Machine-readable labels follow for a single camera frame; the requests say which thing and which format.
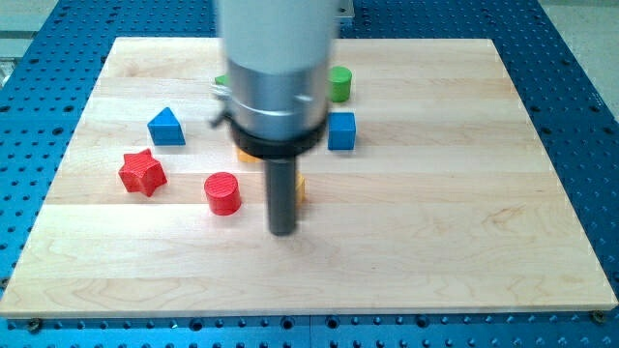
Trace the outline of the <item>yellow block behind arm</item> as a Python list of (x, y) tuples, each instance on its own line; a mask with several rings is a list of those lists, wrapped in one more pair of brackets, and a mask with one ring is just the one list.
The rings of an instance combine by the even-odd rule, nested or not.
[(240, 162), (245, 162), (245, 163), (258, 163), (258, 162), (261, 162), (260, 158), (248, 154), (247, 152), (245, 152), (241, 148), (237, 148), (236, 149), (236, 153), (237, 153), (237, 160), (240, 161)]

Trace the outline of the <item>green block behind arm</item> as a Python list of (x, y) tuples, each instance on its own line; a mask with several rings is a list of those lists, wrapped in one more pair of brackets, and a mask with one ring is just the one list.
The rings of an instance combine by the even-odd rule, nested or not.
[(228, 76), (226, 74), (216, 76), (215, 84), (219, 86), (228, 86), (229, 85)]

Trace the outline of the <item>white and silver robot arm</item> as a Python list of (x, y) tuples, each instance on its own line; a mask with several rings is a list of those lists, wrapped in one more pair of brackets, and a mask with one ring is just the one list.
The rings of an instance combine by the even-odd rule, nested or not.
[(265, 162), (268, 227), (297, 225), (296, 158), (322, 138), (338, 2), (221, 0), (216, 4), (227, 82), (212, 120), (230, 125), (236, 145)]

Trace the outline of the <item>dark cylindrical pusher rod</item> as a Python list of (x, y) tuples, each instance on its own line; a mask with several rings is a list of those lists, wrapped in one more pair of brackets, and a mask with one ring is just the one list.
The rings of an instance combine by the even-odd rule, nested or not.
[(270, 232), (276, 236), (293, 233), (297, 222), (296, 160), (267, 160), (265, 185)]

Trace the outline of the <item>black round tool flange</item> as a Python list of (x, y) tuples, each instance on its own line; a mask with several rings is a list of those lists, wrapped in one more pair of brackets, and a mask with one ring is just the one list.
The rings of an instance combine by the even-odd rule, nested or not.
[(324, 136), (328, 115), (313, 129), (288, 140), (260, 138), (243, 130), (234, 120), (229, 119), (231, 137), (244, 152), (263, 160), (280, 160), (297, 157), (313, 148)]

